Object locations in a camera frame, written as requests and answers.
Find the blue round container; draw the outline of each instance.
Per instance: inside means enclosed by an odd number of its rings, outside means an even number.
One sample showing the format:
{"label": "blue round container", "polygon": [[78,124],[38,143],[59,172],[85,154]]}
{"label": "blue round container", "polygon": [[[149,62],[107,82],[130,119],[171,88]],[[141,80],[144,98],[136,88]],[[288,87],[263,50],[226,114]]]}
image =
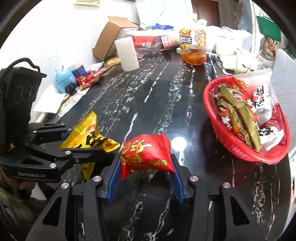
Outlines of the blue round container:
{"label": "blue round container", "polygon": [[87,76],[87,72],[85,71],[85,68],[83,65],[79,66],[77,69],[72,71],[73,75],[75,76],[75,78],[78,77],[86,77]]}

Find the paper towel roll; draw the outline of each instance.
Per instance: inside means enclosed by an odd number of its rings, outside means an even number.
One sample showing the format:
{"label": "paper towel roll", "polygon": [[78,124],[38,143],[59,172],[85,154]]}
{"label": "paper towel roll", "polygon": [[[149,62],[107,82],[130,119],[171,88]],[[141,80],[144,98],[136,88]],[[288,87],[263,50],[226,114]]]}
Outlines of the paper towel roll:
{"label": "paper towel roll", "polygon": [[121,60],[122,69],[127,72],[138,69],[139,62],[132,37],[115,40],[114,43]]}

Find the blue lid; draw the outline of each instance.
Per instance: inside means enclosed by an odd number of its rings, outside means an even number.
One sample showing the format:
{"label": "blue lid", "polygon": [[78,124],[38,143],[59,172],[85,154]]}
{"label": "blue lid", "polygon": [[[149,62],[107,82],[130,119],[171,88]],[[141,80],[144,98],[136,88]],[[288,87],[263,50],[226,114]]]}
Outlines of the blue lid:
{"label": "blue lid", "polygon": [[73,73],[68,70],[64,69],[64,66],[62,66],[62,69],[56,70],[56,78],[55,78],[55,83],[58,85],[59,83],[63,82],[65,79],[69,78]]}

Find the black marble table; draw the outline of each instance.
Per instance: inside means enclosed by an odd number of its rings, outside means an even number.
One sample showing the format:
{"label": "black marble table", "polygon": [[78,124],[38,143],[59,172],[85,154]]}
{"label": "black marble table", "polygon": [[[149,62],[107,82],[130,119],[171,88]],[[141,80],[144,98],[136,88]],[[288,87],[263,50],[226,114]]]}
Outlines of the black marble table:
{"label": "black marble table", "polygon": [[[219,67],[213,61],[191,66],[175,50],[141,59],[139,65],[132,72],[120,65],[114,68],[63,123],[72,128],[93,110],[101,134],[119,143],[140,134],[164,133],[170,141],[184,138],[184,150],[172,149],[178,161],[206,180],[210,192],[225,181],[231,183],[267,240],[277,240],[289,211],[289,160],[273,166],[243,161],[217,140],[202,93],[209,81],[221,76]],[[73,185],[82,179],[79,165],[74,165],[62,181]],[[184,240],[190,212],[189,203],[178,203],[163,173],[133,172],[120,183],[114,203],[104,206],[111,241]]]}

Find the wooden door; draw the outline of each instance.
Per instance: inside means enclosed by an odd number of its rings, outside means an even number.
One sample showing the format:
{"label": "wooden door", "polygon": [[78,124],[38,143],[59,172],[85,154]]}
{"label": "wooden door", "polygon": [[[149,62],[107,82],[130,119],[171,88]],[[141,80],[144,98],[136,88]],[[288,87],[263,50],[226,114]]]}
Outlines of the wooden door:
{"label": "wooden door", "polygon": [[209,0],[192,0],[192,7],[193,12],[198,14],[198,19],[207,20],[207,26],[221,26],[218,2]]}

